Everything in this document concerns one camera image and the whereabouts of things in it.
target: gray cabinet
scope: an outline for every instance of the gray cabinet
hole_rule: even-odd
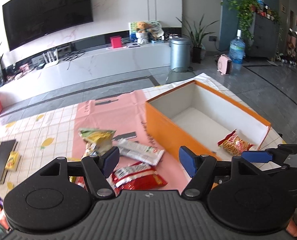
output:
[[[259,14],[254,14],[253,24],[250,27],[254,39],[250,41],[250,49],[246,50],[246,54],[250,57],[274,57],[279,28],[279,24]]]

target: silver trash can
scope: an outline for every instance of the silver trash can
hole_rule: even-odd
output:
[[[170,40],[170,69],[175,72],[186,72],[190,66],[191,41],[188,38]]]

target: tile floor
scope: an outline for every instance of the tile floor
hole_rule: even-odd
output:
[[[174,73],[169,67],[140,70],[95,79],[64,87],[5,108],[0,124],[89,99],[106,98],[133,90],[185,80],[206,73],[227,87],[245,103],[272,123],[287,143],[297,143],[297,69],[289,65],[273,66],[266,60],[244,62],[231,75],[217,71],[212,57],[192,64],[194,72]]]

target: black book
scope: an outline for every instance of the black book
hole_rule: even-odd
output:
[[[6,170],[5,165],[10,156],[10,152],[16,147],[16,140],[0,142],[0,184],[4,183]]]

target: open cardboard box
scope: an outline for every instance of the open cardboard box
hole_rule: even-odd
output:
[[[195,154],[230,161],[217,143],[237,129],[241,139],[260,149],[270,130],[263,117],[232,98],[196,80],[146,102],[147,132],[178,159],[186,146]]]

